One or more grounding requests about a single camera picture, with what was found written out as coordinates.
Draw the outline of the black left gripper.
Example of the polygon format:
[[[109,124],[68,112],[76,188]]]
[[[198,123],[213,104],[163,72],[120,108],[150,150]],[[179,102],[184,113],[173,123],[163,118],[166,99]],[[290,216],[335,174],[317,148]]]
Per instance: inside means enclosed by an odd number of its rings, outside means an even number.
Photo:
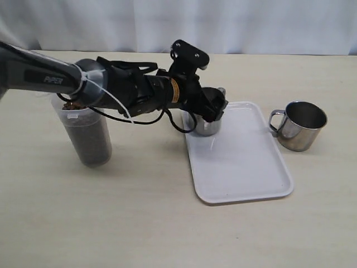
[[[209,123],[219,121],[225,109],[225,89],[202,88],[199,79],[196,74],[178,75],[180,90],[178,109],[197,114]]]

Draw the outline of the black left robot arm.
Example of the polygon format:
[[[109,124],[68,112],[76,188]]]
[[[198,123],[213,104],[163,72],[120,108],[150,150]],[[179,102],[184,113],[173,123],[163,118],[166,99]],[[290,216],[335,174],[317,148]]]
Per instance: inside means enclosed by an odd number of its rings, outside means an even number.
[[[181,109],[207,122],[221,119],[227,100],[222,91],[202,87],[197,69],[209,56],[184,40],[170,51],[168,70],[152,62],[81,59],[67,63],[1,43],[1,93],[9,89],[66,94],[81,106],[114,109],[128,119],[164,109]]]

